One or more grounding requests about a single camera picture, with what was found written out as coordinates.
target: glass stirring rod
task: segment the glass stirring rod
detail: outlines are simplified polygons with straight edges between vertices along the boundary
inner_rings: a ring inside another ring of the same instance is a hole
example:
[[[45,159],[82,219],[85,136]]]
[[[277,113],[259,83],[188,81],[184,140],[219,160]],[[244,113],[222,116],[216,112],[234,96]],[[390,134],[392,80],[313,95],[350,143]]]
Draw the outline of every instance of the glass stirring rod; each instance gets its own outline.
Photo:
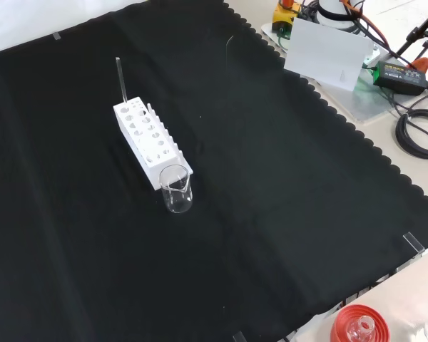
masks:
[[[126,84],[123,82],[121,59],[116,57],[117,74],[119,75],[119,83],[121,84],[123,102],[127,103]]]

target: orange part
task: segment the orange part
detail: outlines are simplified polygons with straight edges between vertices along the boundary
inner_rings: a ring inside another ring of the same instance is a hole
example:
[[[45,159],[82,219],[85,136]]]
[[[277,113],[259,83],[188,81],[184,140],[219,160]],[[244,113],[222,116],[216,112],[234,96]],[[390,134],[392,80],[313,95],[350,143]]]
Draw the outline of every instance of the orange part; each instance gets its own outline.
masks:
[[[293,0],[282,0],[282,5],[286,8],[286,9],[291,9],[293,6]]]
[[[418,71],[421,71],[423,73],[427,73],[428,70],[428,58],[427,57],[421,57],[416,59],[412,62],[412,66],[414,66]]]

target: white test tube rack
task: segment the white test tube rack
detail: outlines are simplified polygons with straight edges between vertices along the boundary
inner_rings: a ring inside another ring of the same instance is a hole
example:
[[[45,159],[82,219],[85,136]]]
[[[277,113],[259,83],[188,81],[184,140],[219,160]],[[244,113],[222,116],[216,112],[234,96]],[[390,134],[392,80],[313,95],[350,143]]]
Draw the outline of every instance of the white test tube rack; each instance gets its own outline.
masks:
[[[161,188],[160,173],[169,165],[182,165],[193,174],[183,153],[151,105],[145,107],[140,98],[132,98],[113,108],[122,134],[154,190]]]

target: clear plastic clip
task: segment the clear plastic clip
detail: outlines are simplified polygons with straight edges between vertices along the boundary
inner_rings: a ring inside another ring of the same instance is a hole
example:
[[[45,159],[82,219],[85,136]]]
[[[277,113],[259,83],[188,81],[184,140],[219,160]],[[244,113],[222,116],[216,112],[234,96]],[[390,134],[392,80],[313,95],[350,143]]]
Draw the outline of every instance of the clear plastic clip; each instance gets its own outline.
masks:
[[[233,335],[233,340],[234,342],[247,342],[241,331]]]
[[[412,248],[417,252],[417,256],[425,252],[425,247],[423,247],[419,240],[415,239],[411,232],[407,232],[402,237],[404,237],[404,239],[409,242]]]

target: metal stand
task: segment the metal stand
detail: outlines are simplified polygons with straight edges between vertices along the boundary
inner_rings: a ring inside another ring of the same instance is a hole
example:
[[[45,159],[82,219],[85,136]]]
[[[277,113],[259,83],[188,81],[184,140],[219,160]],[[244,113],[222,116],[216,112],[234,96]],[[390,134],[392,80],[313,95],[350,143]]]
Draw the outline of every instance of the metal stand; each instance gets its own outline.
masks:
[[[428,19],[420,26],[416,27],[412,30],[411,33],[406,37],[406,43],[398,50],[397,54],[402,55],[413,43],[415,43],[418,39],[428,38]],[[423,56],[423,54],[428,50],[428,41],[425,41],[423,44],[423,51],[418,55],[417,58]]]

